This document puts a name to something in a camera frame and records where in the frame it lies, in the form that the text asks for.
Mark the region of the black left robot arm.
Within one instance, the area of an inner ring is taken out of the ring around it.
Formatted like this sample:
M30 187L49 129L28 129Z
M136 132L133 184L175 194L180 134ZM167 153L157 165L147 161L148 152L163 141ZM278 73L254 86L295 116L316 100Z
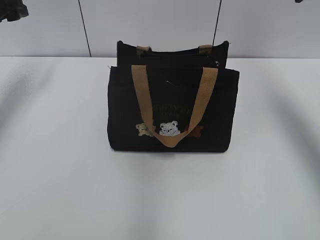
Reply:
M18 21L29 15L27 6L22 0L0 0L0 21Z

